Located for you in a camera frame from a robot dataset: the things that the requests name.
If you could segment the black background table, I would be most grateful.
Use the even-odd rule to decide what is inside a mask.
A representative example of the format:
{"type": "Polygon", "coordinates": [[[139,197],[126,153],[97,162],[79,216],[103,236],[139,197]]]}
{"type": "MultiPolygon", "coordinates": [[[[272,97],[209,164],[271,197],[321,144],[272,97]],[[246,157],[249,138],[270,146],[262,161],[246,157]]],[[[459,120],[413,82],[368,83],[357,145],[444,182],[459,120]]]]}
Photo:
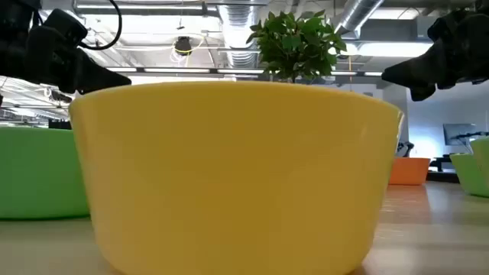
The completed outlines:
{"type": "Polygon", "coordinates": [[[455,167],[448,154],[431,160],[426,180],[440,183],[459,183],[455,167]]]}

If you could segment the green leafy potted plant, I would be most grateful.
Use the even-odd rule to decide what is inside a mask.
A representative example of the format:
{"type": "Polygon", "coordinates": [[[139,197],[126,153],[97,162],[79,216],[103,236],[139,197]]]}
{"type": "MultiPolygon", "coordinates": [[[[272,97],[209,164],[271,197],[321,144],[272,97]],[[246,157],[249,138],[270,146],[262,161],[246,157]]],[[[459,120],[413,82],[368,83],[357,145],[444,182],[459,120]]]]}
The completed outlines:
{"type": "Polygon", "coordinates": [[[330,76],[338,56],[347,51],[323,10],[306,11],[298,17],[292,12],[270,12],[250,30],[247,42],[257,44],[264,73],[292,83],[299,77],[330,76]]]}

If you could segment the long ceiling light rail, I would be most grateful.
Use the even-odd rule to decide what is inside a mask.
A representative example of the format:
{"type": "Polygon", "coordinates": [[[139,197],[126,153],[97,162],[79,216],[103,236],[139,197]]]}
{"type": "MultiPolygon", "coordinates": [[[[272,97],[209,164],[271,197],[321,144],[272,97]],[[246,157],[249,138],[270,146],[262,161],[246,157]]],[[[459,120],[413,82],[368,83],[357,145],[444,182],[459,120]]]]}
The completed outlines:
{"type": "Polygon", "coordinates": [[[332,76],[356,76],[356,77],[381,77],[382,73],[383,72],[335,70],[331,72],[331,75],[332,76]]]}
{"type": "Polygon", "coordinates": [[[219,69],[219,68],[181,68],[181,67],[106,67],[117,73],[223,73],[223,74],[261,74],[259,69],[219,69]]]}

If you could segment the yellow plastic mini bowl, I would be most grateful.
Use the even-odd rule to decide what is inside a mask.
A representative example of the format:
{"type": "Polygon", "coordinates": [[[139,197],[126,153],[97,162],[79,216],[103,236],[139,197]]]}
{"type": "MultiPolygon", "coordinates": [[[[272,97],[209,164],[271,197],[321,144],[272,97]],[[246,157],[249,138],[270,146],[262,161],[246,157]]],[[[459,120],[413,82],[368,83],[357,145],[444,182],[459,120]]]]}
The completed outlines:
{"type": "Polygon", "coordinates": [[[103,257],[125,275],[345,275],[371,249],[403,113],[356,92],[164,82],[69,107],[103,257]]]}

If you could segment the smooth silver ventilation duct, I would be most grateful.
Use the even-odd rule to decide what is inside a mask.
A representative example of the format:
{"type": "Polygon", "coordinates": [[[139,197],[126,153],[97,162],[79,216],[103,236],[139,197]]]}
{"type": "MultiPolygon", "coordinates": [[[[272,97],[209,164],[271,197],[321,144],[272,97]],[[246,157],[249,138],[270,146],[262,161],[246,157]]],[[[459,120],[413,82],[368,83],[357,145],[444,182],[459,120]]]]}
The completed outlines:
{"type": "Polygon", "coordinates": [[[343,12],[332,19],[335,33],[358,31],[384,0],[347,0],[343,12]]]}

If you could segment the black ceiling mounted device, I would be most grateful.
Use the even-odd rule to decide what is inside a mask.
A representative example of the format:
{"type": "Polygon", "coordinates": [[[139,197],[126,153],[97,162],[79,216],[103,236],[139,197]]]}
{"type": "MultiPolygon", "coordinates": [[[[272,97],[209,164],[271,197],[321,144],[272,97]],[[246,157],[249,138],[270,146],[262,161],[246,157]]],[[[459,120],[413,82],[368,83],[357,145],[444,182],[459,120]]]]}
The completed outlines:
{"type": "Polygon", "coordinates": [[[59,103],[62,102],[62,103],[66,103],[66,104],[70,104],[73,100],[68,95],[65,95],[62,92],[57,92],[54,90],[51,91],[50,99],[54,102],[59,102],[59,103]]]}

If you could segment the green plastic mini bowl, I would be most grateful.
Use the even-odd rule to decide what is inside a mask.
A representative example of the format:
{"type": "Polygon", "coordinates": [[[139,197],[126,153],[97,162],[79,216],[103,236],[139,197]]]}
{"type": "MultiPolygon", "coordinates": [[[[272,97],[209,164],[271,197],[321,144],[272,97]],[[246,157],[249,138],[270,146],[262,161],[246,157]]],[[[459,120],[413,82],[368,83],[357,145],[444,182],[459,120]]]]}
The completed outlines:
{"type": "Polygon", "coordinates": [[[471,148],[485,185],[489,188],[489,137],[472,141],[471,148]]]}
{"type": "Polygon", "coordinates": [[[452,154],[450,159],[462,189],[468,195],[489,198],[489,187],[486,185],[474,156],[472,154],[452,154]]]}
{"type": "Polygon", "coordinates": [[[87,215],[73,132],[0,127],[0,219],[87,215]]]}

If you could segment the grey rectangular air duct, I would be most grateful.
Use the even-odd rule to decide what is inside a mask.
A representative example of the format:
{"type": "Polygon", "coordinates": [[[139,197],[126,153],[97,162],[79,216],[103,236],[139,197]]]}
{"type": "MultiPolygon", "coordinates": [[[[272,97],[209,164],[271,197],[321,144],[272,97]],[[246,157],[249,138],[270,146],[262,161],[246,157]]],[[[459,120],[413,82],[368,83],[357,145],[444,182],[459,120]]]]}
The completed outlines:
{"type": "Polygon", "coordinates": [[[361,41],[411,42],[417,39],[415,20],[369,19],[360,29],[361,41]]]}

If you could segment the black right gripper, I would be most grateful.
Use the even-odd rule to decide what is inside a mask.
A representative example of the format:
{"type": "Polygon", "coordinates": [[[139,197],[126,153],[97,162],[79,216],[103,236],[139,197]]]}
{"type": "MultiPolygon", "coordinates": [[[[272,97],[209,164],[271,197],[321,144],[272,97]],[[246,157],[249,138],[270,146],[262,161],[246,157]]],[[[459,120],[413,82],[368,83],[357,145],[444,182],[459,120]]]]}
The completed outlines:
{"type": "Polygon", "coordinates": [[[465,12],[451,42],[432,41],[422,55],[386,68],[382,80],[410,88],[415,102],[459,82],[478,84],[488,80],[489,10],[465,12]]]}

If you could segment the grey background monitor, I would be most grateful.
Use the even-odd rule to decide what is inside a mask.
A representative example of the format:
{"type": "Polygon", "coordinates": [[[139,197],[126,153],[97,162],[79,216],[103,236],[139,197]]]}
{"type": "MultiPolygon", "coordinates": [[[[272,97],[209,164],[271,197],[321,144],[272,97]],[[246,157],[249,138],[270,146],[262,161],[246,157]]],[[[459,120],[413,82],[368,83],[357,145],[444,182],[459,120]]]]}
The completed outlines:
{"type": "Polygon", "coordinates": [[[472,123],[444,124],[442,127],[446,146],[468,145],[469,135],[477,130],[476,125],[472,123]]]}

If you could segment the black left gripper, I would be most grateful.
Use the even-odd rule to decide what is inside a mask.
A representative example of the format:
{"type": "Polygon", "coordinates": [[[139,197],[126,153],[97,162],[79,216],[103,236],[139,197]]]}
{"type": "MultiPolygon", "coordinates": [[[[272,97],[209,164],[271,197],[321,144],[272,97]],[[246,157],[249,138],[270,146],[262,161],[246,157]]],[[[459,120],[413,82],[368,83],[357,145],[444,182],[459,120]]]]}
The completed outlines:
{"type": "Polygon", "coordinates": [[[49,84],[70,94],[131,85],[127,76],[100,66],[52,27],[0,37],[0,76],[49,84]]]}

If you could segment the orange plastic mini bowl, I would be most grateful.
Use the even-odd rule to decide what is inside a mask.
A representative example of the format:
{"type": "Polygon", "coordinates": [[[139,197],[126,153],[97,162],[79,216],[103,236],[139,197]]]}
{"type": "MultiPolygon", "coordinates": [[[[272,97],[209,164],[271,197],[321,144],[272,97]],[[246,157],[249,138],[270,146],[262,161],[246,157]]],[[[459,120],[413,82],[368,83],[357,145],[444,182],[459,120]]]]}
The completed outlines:
{"type": "Polygon", "coordinates": [[[390,173],[390,185],[421,186],[426,181],[429,158],[397,157],[390,173]]]}

